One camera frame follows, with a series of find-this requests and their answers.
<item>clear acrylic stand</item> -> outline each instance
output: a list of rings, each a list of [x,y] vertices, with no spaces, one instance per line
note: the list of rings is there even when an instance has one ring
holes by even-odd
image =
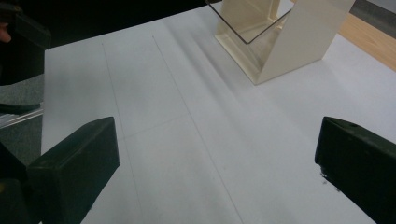
[[[320,60],[355,0],[206,0],[216,39],[254,84]]]

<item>white table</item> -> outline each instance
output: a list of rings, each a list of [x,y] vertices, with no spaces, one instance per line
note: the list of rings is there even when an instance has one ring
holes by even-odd
[[[113,116],[121,165],[83,223],[374,223],[314,163],[324,116],[396,142],[396,74],[337,36],[253,86],[209,7],[46,52],[43,152]]]

